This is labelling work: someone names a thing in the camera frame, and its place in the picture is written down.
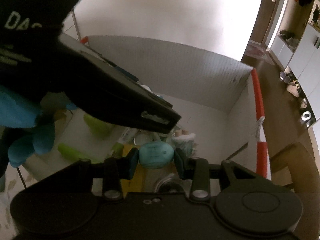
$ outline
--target cabinet handle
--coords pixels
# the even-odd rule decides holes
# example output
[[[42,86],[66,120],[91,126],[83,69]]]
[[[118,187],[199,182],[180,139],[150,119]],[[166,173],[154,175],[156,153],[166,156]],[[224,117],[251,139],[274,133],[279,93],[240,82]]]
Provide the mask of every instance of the cabinet handle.
[[[315,42],[315,45],[317,44],[318,40],[319,40],[319,37],[317,37],[316,42]]]

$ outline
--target blue egg-shaped object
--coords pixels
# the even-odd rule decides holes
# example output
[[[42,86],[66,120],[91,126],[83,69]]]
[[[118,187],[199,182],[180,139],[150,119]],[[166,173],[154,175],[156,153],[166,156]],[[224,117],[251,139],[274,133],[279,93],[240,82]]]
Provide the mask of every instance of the blue egg-shaped object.
[[[160,169],[172,161],[174,149],[162,141],[150,142],[139,149],[139,162],[146,169]]]

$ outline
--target brown chair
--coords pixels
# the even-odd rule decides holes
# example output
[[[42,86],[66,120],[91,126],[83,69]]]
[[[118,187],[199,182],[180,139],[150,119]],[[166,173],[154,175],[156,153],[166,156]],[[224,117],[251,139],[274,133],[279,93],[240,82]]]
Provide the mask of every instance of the brown chair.
[[[320,175],[315,160],[301,143],[290,144],[270,159],[271,174],[289,168],[295,193],[303,204],[294,233],[302,240],[319,240]]]

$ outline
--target rug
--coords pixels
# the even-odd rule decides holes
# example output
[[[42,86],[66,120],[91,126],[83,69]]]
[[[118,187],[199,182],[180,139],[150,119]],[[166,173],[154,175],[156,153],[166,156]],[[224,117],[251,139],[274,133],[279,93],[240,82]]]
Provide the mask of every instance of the rug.
[[[253,42],[248,42],[247,48],[244,51],[244,54],[253,57],[256,59],[261,59],[266,61],[269,64],[275,65],[269,53],[261,45],[255,44]]]

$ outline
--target yellow object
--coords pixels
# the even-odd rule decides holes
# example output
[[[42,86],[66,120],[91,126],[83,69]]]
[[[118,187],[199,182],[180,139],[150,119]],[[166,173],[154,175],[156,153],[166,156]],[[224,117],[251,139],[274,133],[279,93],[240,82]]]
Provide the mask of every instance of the yellow object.
[[[138,148],[139,146],[125,144],[122,156],[125,157],[133,147]],[[121,179],[123,196],[125,197],[128,192],[142,192],[146,174],[147,170],[138,163],[134,176],[131,180]]]

